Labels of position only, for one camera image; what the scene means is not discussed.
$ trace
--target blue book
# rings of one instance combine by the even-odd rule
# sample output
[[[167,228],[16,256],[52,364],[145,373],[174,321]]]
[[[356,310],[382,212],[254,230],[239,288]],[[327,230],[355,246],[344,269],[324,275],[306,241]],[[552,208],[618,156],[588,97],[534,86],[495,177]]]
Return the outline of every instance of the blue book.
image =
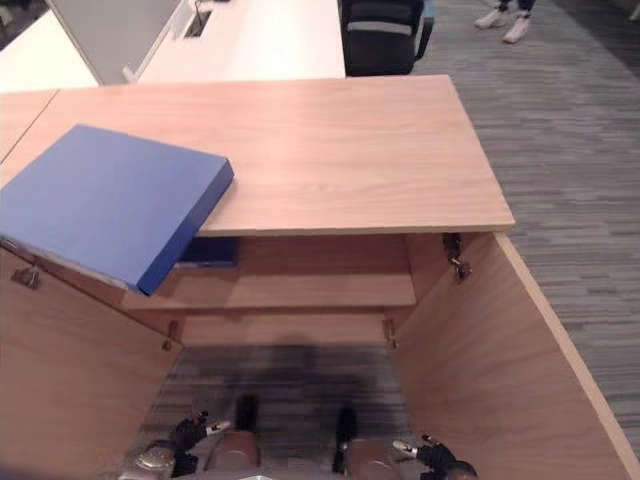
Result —
[[[151,295],[232,180],[224,157],[76,125],[0,190],[0,236]]]
[[[237,263],[237,238],[196,237],[184,251],[176,267],[234,268]]]

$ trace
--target cabinet door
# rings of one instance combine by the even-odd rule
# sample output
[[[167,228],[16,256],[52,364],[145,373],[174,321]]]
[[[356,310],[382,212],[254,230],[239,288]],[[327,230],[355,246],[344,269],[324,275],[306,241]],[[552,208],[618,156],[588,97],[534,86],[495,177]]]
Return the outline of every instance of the cabinet door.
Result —
[[[0,251],[0,474],[89,479],[117,471],[180,350]]]
[[[622,429],[504,235],[463,252],[396,331],[392,358],[416,433],[492,480],[640,478]]]

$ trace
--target cabinet hinge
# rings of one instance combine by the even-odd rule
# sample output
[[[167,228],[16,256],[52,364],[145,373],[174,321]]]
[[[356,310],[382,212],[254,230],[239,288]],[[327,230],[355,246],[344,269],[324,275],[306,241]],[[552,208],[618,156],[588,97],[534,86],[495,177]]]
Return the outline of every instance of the cabinet hinge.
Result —
[[[167,339],[162,344],[162,349],[166,350],[167,352],[171,350],[171,347],[173,346],[173,342],[176,340],[176,335],[178,334],[178,321],[171,320],[169,322],[168,330],[169,331],[167,332]]]
[[[445,233],[442,235],[442,243],[444,244],[447,261],[453,266],[458,283],[464,282],[473,270],[469,262],[465,262],[460,258],[462,254],[462,235],[459,233]]]
[[[398,348],[398,340],[396,339],[396,324],[393,318],[387,318],[384,320],[384,336],[387,339],[387,343],[392,349]]]
[[[31,290],[40,287],[40,270],[35,265],[14,270],[11,280]]]

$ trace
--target wooden cabinet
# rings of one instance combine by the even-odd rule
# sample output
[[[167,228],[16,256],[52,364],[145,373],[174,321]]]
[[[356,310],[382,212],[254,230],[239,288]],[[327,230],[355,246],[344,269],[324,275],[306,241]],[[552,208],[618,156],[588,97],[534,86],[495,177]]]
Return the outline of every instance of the wooden cabinet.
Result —
[[[415,432],[481,478],[640,478],[503,233],[511,213],[448,78],[60,92],[6,150],[1,182],[80,122],[228,155],[237,184],[201,234],[239,236],[239,265],[176,269],[143,297],[41,260],[30,290],[3,251],[0,468],[112,468],[179,343],[387,344]],[[462,282],[445,232],[462,233]]]

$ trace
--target white desk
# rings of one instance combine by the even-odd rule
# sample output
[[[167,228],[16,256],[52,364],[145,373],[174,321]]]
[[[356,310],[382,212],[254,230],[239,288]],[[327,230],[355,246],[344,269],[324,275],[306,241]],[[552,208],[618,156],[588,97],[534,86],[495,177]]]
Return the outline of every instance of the white desk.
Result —
[[[169,32],[139,83],[344,78],[336,0],[205,2],[200,38]]]
[[[98,82],[51,11],[0,52],[0,92],[96,85]]]

